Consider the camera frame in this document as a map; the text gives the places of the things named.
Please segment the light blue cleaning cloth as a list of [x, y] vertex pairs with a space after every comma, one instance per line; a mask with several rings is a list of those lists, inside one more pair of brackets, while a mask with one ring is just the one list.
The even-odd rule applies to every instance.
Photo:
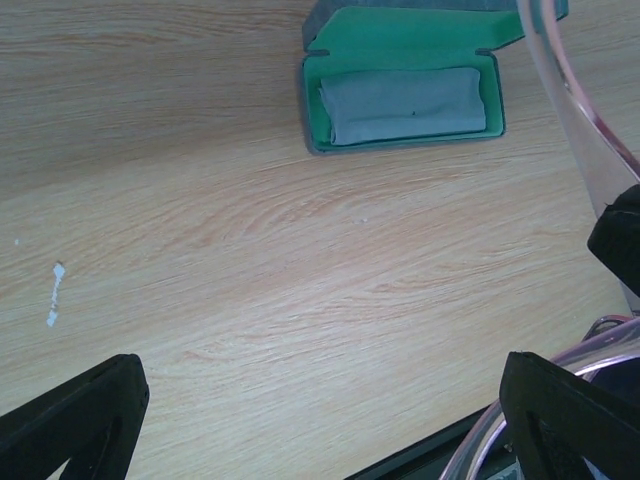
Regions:
[[321, 80], [319, 93], [336, 146], [475, 133], [487, 120], [480, 72], [362, 71]]

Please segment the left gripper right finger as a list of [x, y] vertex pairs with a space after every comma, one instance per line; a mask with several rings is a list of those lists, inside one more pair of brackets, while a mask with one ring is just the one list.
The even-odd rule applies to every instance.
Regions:
[[500, 404], [526, 479], [639, 477], [639, 407], [531, 352], [508, 355]]

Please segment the grey glasses case green lining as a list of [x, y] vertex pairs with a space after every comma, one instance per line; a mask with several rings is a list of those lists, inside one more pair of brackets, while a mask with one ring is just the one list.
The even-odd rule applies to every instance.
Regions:
[[514, 1], [317, 2], [299, 73], [309, 151], [502, 136], [495, 53], [523, 36]]

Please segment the pink sunglasses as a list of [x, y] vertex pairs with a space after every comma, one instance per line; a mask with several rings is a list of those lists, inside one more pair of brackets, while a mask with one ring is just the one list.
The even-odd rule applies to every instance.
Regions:
[[[638, 160], [600, 118], [577, 81], [557, 29], [554, 4], [522, 1], [518, 10], [537, 71], [565, 130], [598, 220], [619, 195], [639, 185]], [[639, 322], [633, 318], [548, 361], [597, 386], [599, 374], [638, 356]], [[455, 451], [443, 477], [475, 478], [501, 434], [508, 436], [513, 448], [498, 398]], [[594, 465], [588, 468], [592, 479], [609, 479]]]

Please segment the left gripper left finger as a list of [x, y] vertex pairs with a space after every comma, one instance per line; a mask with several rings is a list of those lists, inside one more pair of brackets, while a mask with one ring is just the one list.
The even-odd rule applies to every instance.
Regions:
[[148, 403], [140, 358], [105, 360], [1, 416], [1, 477], [125, 478]]

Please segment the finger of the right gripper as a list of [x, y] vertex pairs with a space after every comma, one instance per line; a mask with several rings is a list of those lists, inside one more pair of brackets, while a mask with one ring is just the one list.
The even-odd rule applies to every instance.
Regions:
[[589, 251], [631, 292], [639, 294], [639, 185], [608, 205], [587, 241]]

